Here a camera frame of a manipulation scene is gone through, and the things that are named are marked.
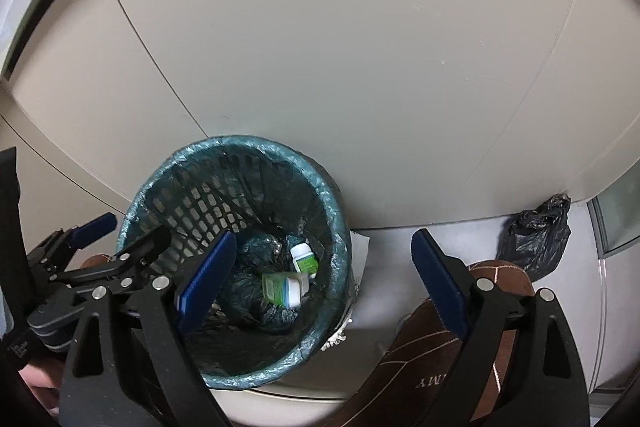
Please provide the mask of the person's left hand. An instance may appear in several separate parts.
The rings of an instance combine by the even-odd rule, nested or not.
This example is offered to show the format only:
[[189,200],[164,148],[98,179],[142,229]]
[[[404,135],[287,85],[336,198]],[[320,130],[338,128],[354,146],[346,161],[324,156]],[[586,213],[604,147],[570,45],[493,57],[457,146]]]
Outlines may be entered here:
[[35,361],[20,370],[25,384],[51,416],[58,416],[64,366],[58,361]]

